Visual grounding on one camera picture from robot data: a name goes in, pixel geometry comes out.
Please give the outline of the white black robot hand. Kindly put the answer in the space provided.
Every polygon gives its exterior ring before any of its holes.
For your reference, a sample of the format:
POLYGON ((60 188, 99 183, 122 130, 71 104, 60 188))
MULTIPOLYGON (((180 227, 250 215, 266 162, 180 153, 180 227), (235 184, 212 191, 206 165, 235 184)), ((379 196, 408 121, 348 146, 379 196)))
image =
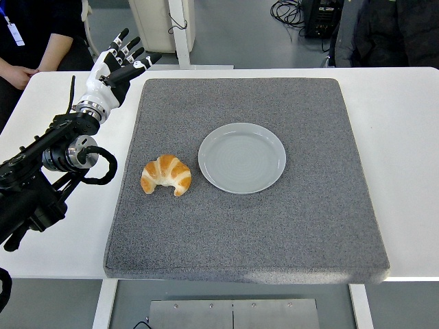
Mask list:
POLYGON ((139 47, 138 36, 125 44, 128 34, 129 29, 122 30, 97 58, 76 112, 88 112, 105 121, 110 111, 124 102, 130 82, 161 59, 161 53, 148 53, 139 47))

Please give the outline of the person's hand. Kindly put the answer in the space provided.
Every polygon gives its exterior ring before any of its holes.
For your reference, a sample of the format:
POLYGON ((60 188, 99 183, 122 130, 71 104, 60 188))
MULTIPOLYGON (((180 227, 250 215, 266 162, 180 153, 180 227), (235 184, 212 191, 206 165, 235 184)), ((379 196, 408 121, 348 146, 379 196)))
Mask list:
POLYGON ((1 77, 18 90, 24 90, 30 78, 37 74, 37 69, 29 69, 23 66, 14 66, 0 59, 1 77))

